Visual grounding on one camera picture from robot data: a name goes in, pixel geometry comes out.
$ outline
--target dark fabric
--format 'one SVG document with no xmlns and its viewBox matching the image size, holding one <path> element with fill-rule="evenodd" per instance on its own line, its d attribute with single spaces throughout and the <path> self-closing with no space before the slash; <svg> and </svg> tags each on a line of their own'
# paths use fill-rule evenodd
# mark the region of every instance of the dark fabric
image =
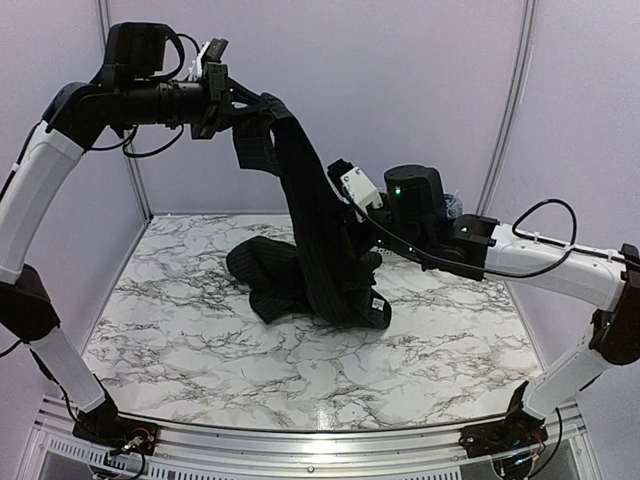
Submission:
<svg viewBox="0 0 640 480">
<path fill-rule="evenodd" d="M 391 307 L 371 288 L 375 285 L 373 270 L 380 265 L 381 257 L 354 256 L 342 222 L 350 207 L 331 188 L 320 159 L 295 117 L 277 98 L 269 94 L 263 94 L 263 98 L 268 100 L 272 115 L 234 126 L 233 140 L 242 168 L 270 172 L 280 178 L 293 223 L 304 280 L 301 283 L 305 287 L 304 300 L 296 298 L 296 305 L 306 301 L 315 313 L 336 325 L 387 328 Z M 274 134 L 275 147 L 270 132 Z M 244 265 L 251 273 L 260 271 L 265 283 L 256 289 L 255 296 L 252 292 L 252 306 L 258 305 L 266 318 L 272 318 L 280 309 L 287 308 L 283 300 L 292 301 L 280 296 L 282 284 L 274 279 L 282 279 L 283 272 L 284 276 L 299 278 L 299 273 L 294 272 L 296 268 L 286 255 L 291 254 L 290 249 L 267 245 L 263 240 L 258 245 L 262 253 L 257 254 L 255 244 L 248 245 L 236 255 L 230 254 L 231 263 Z M 250 267 L 247 262 L 255 264 Z"/>
<path fill-rule="evenodd" d="M 251 287 L 251 308 L 266 323 L 287 312 L 311 313 L 296 247 L 254 237 L 227 255 L 229 273 Z"/>
</svg>

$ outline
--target white label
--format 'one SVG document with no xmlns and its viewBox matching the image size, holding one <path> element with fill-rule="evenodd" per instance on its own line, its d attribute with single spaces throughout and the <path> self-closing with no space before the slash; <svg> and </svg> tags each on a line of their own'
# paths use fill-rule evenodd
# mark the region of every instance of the white label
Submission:
<svg viewBox="0 0 640 480">
<path fill-rule="evenodd" d="M 371 306 L 376 310 L 384 310 L 384 301 L 379 298 L 374 298 L 373 302 L 371 302 Z"/>
</svg>

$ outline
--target lavender wall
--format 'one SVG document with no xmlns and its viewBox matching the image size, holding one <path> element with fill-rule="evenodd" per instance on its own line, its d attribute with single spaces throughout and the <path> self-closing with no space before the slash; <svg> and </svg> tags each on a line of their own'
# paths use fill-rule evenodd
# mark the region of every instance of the lavender wall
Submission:
<svg viewBox="0 0 640 480">
<path fill-rule="evenodd" d="M 0 15 L 0 178 L 30 127 L 64 84 L 89 79 L 102 59 L 93 2 L 4 0 Z M 104 143 L 113 141 L 105 138 Z M 41 273 L 66 332 L 80 345 L 142 226 L 125 165 L 91 154 L 71 173 L 28 255 Z M 0 350 L 15 338 L 0 327 Z M 53 391 L 26 348 L 0 360 L 0 465 L 15 478 L 45 391 Z"/>
<path fill-rule="evenodd" d="M 114 22 L 158 21 L 200 41 L 229 39 L 231 76 L 280 96 L 326 165 L 344 157 L 379 184 L 391 166 L 434 165 L 445 187 L 475 208 L 511 81 L 522 1 L 110 5 Z M 139 137 L 137 148 L 147 150 L 170 133 L 143 129 Z M 156 212 L 286 208 L 275 178 L 238 169 L 228 134 L 183 138 L 141 166 Z"/>
<path fill-rule="evenodd" d="M 583 244 L 640 244 L 640 6 L 637 2 L 540 2 L 523 101 L 490 214 L 513 221 L 558 196 L 579 216 Z M 530 229 L 568 238 L 560 210 Z M 592 309 L 523 286 L 514 291 L 546 359 L 589 324 Z M 640 365 L 607 372 L 578 397 L 605 479 L 640 471 Z"/>
</svg>

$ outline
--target black joint housing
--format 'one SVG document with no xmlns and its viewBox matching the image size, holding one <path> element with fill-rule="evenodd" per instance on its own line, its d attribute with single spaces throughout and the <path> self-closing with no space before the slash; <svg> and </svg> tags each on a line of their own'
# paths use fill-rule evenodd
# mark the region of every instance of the black joint housing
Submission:
<svg viewBox="0 0 640 480">
<path fill-rule="evenodd" d="M 15 285 L 0 283 L 0 323 L 24 343 L 46 337 L 60 325 L 40 275 L 25 265 Z"/>
<path fill-rule="evenodd" d="M 640 263 L 638 249 L 624 244 L 625 259 Z M 625 286 L 613 312 L 596 310 L 594 335 L 589 346 L 613 365 L 629 365 L 640 360 L 640 272 L 627 267 Z"/>
<path fill-rule="evenodd" d="M 384 174 L 391 213 L 398 221 L 415 221 L 425 215 L 447 219 L 447 204 L 440 173 L 423 165 L 400 165 Z"/>
<path fill-rule="evenodd" d="M 524 382 L 513 392 L 504 420 L 462 429 L 459 443 L 469 458 L 524 448 L 538 444 L 538 438 L 543 442 L 549 438 L 544 420 L 532 417 L 523 409 L 522 397 L 528 384 Z"/>
<path fill-rule="evenodd" d="M 103 74 L 126 83 L 135 78 L 149 78 L 162 70 L 166 37 L 163 25 L 154 23 L 119 23 L 109 30 L 104 54 Z"/>
</svg>

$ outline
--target white marble surface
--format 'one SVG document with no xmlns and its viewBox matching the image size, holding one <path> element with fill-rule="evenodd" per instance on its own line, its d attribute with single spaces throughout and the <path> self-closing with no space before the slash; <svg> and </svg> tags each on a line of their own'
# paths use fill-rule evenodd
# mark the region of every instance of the white marble surface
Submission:
<svg viewBox="0 0 640 480">
<path fill-rule="evenodd" d="M 84 358 L 124 411 L 212 425 L 373 429 L 503 412 L 540 371 L 506 289 L 388 255 L 386 331 L 288 316 L 270 326 L 225 255 L 287 216 L 156 218 Z"/>
</svg>

